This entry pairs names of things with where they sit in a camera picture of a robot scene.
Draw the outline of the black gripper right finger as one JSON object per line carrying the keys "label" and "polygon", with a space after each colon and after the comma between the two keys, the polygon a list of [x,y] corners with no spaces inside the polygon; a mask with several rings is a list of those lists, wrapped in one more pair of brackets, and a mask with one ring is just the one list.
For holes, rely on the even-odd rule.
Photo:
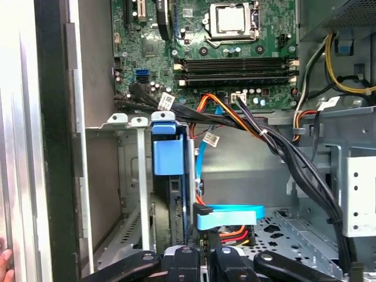
{"label": "black gripper right finger", "polygon": [[210,281],[338,281],[302,263],[272,251],[256,254],[253,265],[233,247],[222,247],[210,256]]}

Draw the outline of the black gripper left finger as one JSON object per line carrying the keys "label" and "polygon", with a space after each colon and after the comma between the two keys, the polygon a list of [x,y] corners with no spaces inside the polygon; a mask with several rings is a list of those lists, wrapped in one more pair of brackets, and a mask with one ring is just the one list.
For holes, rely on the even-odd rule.
{"label": "black gripper left finger", "polygon": [[200,253],[187,246],[175,246],[163,257],[140,251],[81,281],[200,281]]}

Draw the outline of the person's hand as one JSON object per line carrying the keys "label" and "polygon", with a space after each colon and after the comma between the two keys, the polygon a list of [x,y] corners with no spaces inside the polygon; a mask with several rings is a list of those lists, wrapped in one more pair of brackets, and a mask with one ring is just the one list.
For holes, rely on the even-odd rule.
{"label": "person's hand", "polygon": [[12,250],[6,249],[0,256],[0,281],[1,282],[14,282],[15,272],[8,267],[12,257]]}

